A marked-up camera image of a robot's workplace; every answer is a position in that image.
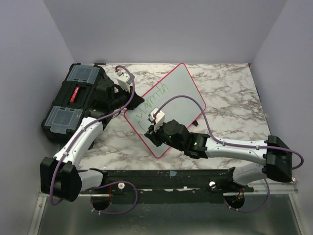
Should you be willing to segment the pink-framed whiteboard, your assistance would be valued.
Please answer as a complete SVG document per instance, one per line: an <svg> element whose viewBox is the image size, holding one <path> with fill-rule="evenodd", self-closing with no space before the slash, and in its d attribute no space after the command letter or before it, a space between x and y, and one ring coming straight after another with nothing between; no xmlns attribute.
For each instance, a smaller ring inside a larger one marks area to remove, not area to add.
<svg viewBox="0 0 313 235"><path fill-rule="evenodd" d="M158 81L142 97L145 102L135 110L127 110L124 113L125 120L134 129L152 155L159 159L169 149L167 145L156 147L144 133L148 131L151 123L148 115L162 104L177 95L186 95L195 99L197 104L187 98L176 98L170 101L162 111L165 114L165 121L176 120L178 123L190 127L191 124L201 115L201 109L206 109L206 103L200 93L194 79L184 63L178 64L165 77Z"/></svg>

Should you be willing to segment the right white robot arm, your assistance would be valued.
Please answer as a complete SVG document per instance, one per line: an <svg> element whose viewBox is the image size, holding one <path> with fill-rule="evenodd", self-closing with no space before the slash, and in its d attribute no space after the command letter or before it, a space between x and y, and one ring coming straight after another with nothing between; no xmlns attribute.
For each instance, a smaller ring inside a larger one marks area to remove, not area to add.
<svg viewBox="0 0 313 235"><path fill-rule="evenodd" d="M248 161L243 167L236 167L225 179L225 187L235 192L242 186L261 179L280 183L292 180L292 153L277 136L268 136L261 141L215 140L209 134L189 132L187 128L172 120L158 129L153 125L144 135L155 146L166 144L193 159L229 158Z"/></svg>

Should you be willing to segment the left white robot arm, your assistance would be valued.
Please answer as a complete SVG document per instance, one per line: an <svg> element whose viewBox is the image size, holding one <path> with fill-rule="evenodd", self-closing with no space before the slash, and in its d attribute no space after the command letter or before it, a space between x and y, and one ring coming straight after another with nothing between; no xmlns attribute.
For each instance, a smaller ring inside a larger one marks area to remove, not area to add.
<svg viewBox="0 0 313 235"><path fill-rule="evenodd" d="M78 130L57 152L53 158L45 157L40 165L41 192L49 195L51 205L56 206L61 201L74 201L78 194L87 189L94 189L97 193L104 193L109 186L107 179L100 171L90 169L78 172L77 167L90 145L103 131L103 120L127 108L134 98L135 81L132 83L131 96L120 109L100 118L85 117Z"/></svg>

